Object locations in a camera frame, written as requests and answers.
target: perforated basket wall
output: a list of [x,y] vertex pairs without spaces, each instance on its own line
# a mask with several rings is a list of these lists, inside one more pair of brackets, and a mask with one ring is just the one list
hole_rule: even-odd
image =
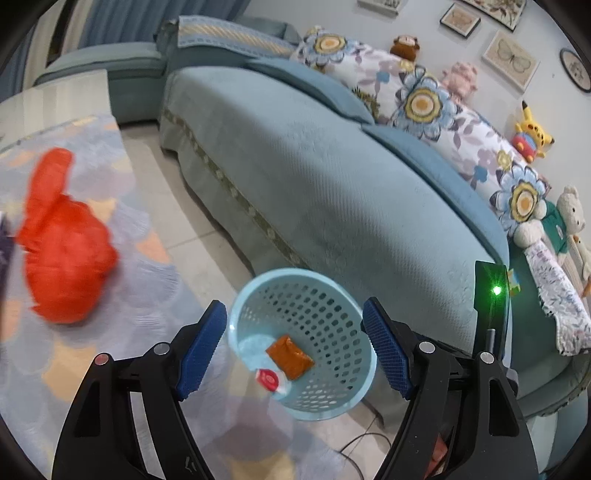
[[[367,393],[376,356],[361,332],[361,310],[341,286],[295,268],[252,280],[232,308],[230,344],[240,356],[241,342],[249,336],[277,339],[285,334],[315,362],[280,400],[294,416],[331,418],[355,406]],[[261,344],[261,349],[269,344]]]

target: curtain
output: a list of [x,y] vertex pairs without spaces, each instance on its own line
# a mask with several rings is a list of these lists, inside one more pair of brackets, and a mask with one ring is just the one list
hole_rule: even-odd
[[37,24],[33,25],[27,36],[22,39],[20,45],[8,61],[6,68],[0,73],[0,103],[22,92],[22,80],[27,65],[27,54],[36,26]]
[[250,0],[94,0],[78,48],[106,43],[153,41],[165,20],[208,15],[232,20]]

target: green shirt on teddy bear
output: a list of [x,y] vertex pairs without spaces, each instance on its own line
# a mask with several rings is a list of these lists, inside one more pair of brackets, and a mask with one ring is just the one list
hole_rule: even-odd
[[544,226],[544,231],[546,232],[546,235],[548,235],[550,242],[552,242],[554,252],[556,255],[559,253],[568,253],[569,247],[566,238],[566,223],[564,223],[564,219],[554,203],[546,200],[546,208],[546,216],[542,220],[542,225]]

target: blue gripper pad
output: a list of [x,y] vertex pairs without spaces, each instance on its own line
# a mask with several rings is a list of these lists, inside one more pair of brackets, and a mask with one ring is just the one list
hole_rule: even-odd
[[363,304],[363,327],[390,387],[399,391],[406,400],[410,400],[413,385],[408,371],[408,358],[386,325],[386,319],[371,300]]
[[177,394],[181,400],[185,400],[201,385],[205,370],[226,330],[228,314],[225,305],[217,302],[208,311],[209,315],[199,320],[201,329],[181,361],[181,374],[177,383]]

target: floral pillow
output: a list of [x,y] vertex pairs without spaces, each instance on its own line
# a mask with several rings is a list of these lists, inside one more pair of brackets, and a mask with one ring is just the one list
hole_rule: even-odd
[[417,66],[403,82],[390,125],[437,150],[489,203],[512,237],[546,196],[548,184],[482,116],[454,102],[425,68]]
[[357,40],[343,37],[322,27],[304,36],[290,60],[318,70],[351,89],[367,106],[377,123],[391,122],[400,105],[396,92],[402,78],[414,64]]

